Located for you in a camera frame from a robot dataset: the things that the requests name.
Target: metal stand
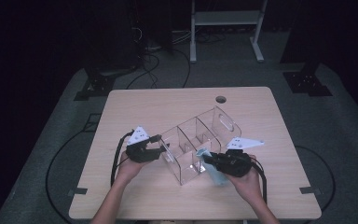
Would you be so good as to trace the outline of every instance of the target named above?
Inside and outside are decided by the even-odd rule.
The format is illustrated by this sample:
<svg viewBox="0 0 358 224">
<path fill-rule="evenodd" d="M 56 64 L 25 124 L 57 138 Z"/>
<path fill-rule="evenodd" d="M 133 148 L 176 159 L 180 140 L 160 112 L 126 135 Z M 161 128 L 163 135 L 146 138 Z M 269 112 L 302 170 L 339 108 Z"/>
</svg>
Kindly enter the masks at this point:
<svg viewBox="0 0 358 224">
<path fill-rule="evenodd" d="M 332 96 L 329 89 L 315 76 L 319 66 L 316 59 L 309 60 L 299 72 L 283 73 L 293 93 L 307 93 L 309 96 Z"/>
<path fill-rule="evenodd" d="M 136 67 L 126 70 L 126 72 L 116 71 L 110 76 L 103 76 L 101 72 L 93 66 L 87 66 L 84 69 L 88 79 L 84 84 L 82 91 L 77 92 L 74 99 L 75 101 L 87 101 L 89 97 L 109 95 L 109 92 L 113 89 L 116 78 L 133 72 Z"/>
<path fill-rule="evenodd" d="M 266 12 L 267 1 L 263 0 L 260 10 L 252 11 L 206 11 L 196 12 L 195 0 L 191 3 L 191 42 L 190 42 L 190 61 L 197 61 L 196 52 L 196 26 L 197 25 L 244 25 L 255 24 L 255 36 L 250 38 L 255 57 L 258 62 L 264 62 L 264 57 L 258 47 L 257 41 L 263 24 Z"/>
</svg>

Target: forearm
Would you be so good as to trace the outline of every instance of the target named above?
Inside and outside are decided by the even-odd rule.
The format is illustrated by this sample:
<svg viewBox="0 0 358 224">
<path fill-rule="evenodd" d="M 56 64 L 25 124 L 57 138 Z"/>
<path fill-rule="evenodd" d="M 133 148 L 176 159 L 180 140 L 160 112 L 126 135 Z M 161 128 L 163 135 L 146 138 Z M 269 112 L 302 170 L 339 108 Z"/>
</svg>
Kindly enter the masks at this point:
<svg viewBox="0 0 358 224">
<path fill-rule="evenodd" d="M 250 203 L 255 211 L 260 223 L 262 224 L 276 224 L 280 223 L 274 214 L 269 210 L 269 207 L 263 200 Z"/>
<path fill-rule="evenodd" d="M 115 223 L 118 208 L 120 207 L 121 198 L 124 189 L 127 187 L 129 181 L 117 179 L 112 188 L 107 193 L 101 207 L 98 209 L 91 223 Z"/>
</svg>

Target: round hole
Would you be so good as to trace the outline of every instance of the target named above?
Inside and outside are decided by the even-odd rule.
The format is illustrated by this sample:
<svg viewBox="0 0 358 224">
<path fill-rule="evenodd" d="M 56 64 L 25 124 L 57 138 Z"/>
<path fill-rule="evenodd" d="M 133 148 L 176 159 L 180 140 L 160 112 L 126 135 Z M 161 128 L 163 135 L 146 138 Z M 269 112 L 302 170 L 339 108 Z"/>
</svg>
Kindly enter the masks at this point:
<svg viewBox="0 0 358 224">
<path fill-rule="evenodd" d="M 227 101 L 226 97 L 224 96 L 217 96 L 216 97 L 216 102 L 219 103 L 219 104 L 223 104 Z"/>
</svg>

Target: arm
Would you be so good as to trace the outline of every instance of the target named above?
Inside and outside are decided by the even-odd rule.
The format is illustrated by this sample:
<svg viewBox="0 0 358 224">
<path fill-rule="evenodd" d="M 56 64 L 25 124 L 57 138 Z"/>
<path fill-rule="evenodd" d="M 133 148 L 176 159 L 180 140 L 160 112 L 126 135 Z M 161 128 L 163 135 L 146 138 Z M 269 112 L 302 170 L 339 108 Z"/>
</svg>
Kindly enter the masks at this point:
<svg viewBox="0 0 358 224">
<path fill-rule="evenodd" d="M 112 188 L 107 193 L 103 203 L 95 214 L 91 223 L 115 223 L 118 208 L 120 207 L 121 198 L 124 193 L 124 189 L 136 177 L 141 171 L 142 167 L 147 164 L 137 163 L 135 161 L 127 160 L 128 156 L 125 152 L 121 154 L 120 164 L 116 180 Z"/>
<path fill-rule="evenodd" d="M 227 178 L 234 185 L 235 190 L 240 196 L 252 206 L 261 223 L 279 223 L 278 219 L 272 214 L 271 210 L 269 210 L 269 207 L 263 200 L 260 190 L 260 182 L 258 181 L 258 172 L 255 168 L 252 168 L 249 173 L 243 177 L 227 175 Z"/>
</svg>

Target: small object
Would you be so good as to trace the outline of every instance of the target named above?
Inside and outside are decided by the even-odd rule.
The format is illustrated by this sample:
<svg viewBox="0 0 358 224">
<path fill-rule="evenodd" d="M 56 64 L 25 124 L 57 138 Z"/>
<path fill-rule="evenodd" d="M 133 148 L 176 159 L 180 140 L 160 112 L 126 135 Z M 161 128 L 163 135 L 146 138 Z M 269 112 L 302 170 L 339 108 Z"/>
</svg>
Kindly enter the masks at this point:
<svg viewBox="0 0 358 224">
<path fill-rule="evenodd" d="M 251 170 L 252 160 L 242 150 L 229 149 L 226 153 L 211 152 L 211 156 L 202 156 L 206 163 L 213 165 L 217 171 L 227 175 L 242 177 Z"/>
<path fill-rule="evenodd" d="M 165 151 L 164 147 L 160 148 L 147 148 L 148 143 L 155 143 L 161 139 L 161 135 L 149 137 L 145 129 L 138 126 L 129 141 L 127 142 L 127 155 L 130 160 L 136 162 L 146 162 L 158 160 L 161 152 Z"/>
<path fill-rule="evenodd" d="M 254 140 L 248 138 L 234 137 L 228 144 L 228 149 L 244 149 L 247 147 L 257 147 L 264 145 L 262 140 Z"/>
<path fill-rule="evenodd" d="M 138 126 L 128 140 L 127 145 L 139 143 L 147 139 L 149 139 L 149 135 L 147 135 L 145 129 L 142 126 Z"/>
<path fill-rule="evenodd" d="M 212 164 L 208 164 L 204 161 L 204 156 L 212 157 L 211 152 L 207 148 L 199 149 L 196 156 L 200 158 L 202 166 L 208 172 L 215 185 L 221 186 L 227 183 L 227 178 L 223 173 L 218 172 Z"/>
</svg>

